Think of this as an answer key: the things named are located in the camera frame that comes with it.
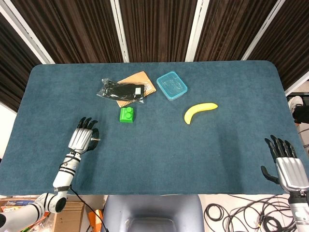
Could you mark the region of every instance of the yellow banana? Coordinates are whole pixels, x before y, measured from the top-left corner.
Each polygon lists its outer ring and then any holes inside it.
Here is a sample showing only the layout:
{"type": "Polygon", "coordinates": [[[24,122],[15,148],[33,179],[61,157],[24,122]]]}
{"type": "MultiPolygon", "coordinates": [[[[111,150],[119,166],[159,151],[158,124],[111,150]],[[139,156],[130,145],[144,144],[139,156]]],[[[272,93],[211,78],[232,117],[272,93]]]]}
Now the yellow banana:
{"type": "Polygon", "coordinates": [[[190,109],[188,109],[187,112],[185,112],[184,121],[187,124],[190,124],[191,118],[194,114],[201,112],[201,111],[205,111],[205,110],[214,110],[217,107],[218,105],[216,105],[215,103],[202,103],[202,104],[194,105],[190,107],[190,109]]]}

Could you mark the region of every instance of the white wall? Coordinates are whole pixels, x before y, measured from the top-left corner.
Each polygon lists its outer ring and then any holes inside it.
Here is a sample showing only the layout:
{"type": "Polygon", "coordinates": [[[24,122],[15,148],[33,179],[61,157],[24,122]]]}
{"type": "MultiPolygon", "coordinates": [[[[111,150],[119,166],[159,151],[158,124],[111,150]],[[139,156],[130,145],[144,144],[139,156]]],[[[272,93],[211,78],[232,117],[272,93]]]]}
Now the white wall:
{"type": "Polygon", "coordinates": [[[9,142],[16,112],[12,111],[0,102],[0,158],[3,157],[6,146],[9,142]]]}

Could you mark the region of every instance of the plastic bag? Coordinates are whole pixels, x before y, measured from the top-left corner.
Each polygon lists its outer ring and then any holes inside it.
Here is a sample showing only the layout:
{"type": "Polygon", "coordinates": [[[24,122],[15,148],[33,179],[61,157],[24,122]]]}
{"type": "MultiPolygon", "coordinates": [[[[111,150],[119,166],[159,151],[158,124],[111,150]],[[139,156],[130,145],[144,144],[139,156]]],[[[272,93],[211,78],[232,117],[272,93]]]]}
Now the plastic bag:
{"type": "Polygon", "coordinates": [[[116,101],[134,101],[143,103],[144,84],[125,83],[119,84],[110,79],[102,79],[103,87],[97,93],[98,96],[116,101]]]}

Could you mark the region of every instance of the brown curtain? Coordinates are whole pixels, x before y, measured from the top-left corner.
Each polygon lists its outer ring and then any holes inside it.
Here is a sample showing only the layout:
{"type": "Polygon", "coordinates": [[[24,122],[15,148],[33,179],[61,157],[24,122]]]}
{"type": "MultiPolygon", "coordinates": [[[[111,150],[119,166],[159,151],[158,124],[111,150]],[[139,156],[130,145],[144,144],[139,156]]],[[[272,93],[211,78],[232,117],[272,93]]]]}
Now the brown curtain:
{"type": "Polygon", "coordinates": [[[210,0],[195,61],[238,60],[277,0],[210,0]]]}
{"type": "Polygon", "coordinates": [[[123,62],[110,0],[12,0],[56,63],[123,62]]]}
{"type": "Polygon", "coordinates": [[[40,61],[2,14],[0,24],[0,102],[17,111],[30,71],[40,61]]]}
{"type": "Polygon", "coordinates": [[[120,0],[130,62],[184,61],[197,0],[120,0]]]}
{"type": "Polygon", "coordinates": [[[284,89],[309,71],[309,1],[287,0],[248,59],[266,59],[284,89]]]}

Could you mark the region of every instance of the gray chair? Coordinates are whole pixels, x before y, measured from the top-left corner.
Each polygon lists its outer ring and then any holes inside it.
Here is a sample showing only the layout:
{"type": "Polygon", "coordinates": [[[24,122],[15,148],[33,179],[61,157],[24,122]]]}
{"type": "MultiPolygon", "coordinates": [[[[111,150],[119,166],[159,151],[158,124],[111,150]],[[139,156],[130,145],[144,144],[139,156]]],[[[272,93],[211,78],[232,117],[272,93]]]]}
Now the gray chair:
{"type": "Polygon", "coordinates": [[[204,232],[198,195],[110,195],[104,224],[110,232],[204,232]]]}

